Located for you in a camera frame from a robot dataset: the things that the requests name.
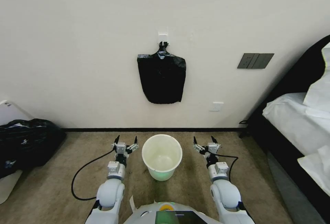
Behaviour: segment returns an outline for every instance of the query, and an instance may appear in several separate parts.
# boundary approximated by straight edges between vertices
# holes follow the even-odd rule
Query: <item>carpet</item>
[[[132,213],[129,204],[132,195],[136,207],[154,200],[171,201],[189,205],[218,220],[206,161],[193,149],[193,136],[200,145],[206,145],[211,142],[211,135],[221,144],[218,153],[239,157],[231,173],[232,183],[240,190],[255,223],[292,223],[268,168],[267,157],[251,137],[239,139],[236,132],[164,132],[180,142],[183,158],[172,178],[158,182],[150,176],[141,156],[144,142],[155,134],[159,132],[68,133],[47,164],[23,172],[9,199],[0,205],[0,223],[84,223],[94,200],[78,201],[71,195],[72,177],[85,163],[110,151],[118,135],[127,144],[132,144],[137,135],[140,146],[127,161],[119,223]],[[114,153],[84,168],[76,178],[75,193],[82,198],[95,196],[99,185],[106,180],[107,164],[113,159]],[[220,161],[231,163],[231,159]]]

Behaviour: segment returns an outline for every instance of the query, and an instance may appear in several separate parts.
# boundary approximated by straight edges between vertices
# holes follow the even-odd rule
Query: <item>dark gray switch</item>
[[[273,56],[274,56],[274,53],[261,53],[258,56],[258,58],[255,61],[252,68],[254,68],[254,69],[265,68]]]
[[[257,61],[258,56],[259,56],[259,53],[254,54],[254,56],[251,59],[251,62],[249,63],[249,66],[247,68],[253,68],[253,65],[255,64],[255,61]]]
[[[255,53],[244,53],[239,65],[237,68],[248,68],[252,58],[254,57]]]

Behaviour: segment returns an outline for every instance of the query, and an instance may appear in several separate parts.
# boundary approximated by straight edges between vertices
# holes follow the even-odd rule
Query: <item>white container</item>
[[[154,135],[144,143],[142,159],[154,179],[165,181],[180,164],[182,148],[179,142],[169,135]]]

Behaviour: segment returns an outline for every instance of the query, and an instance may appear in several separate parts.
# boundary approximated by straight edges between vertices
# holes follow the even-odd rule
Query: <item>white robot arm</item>
[[[118,224],[119,208],[125,190],[122,181],[125,176],[126,160],[129,154],[139,147],[137,137],[131,146],[118,141],[119,136],[112,144],[116,152],[116,160],[110,161],[108,164],[107,181],[100,185],[96,202],[85,224]]]
[[[220,145],[213,136],[212,141],[208,146],[200,146],[194,137],[194,148],[207,160],[209,177],[213,183],[211,195],[218,210],[219,221],[224,224],[254,224],[245,210],[239,190],[229,181],[227,163],[218,162],[215,154]]]

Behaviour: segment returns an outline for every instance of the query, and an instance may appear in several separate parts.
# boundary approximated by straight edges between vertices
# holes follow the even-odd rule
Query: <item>black bag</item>
[[[48,120],[14,120],[0,126],[0,178],[44,165],[66,134]]]
[[[182,99],[186,79],[186,61],[166,51],[161,42],[153,55],[138,55],[142,89],[151,103],[172,104]]]

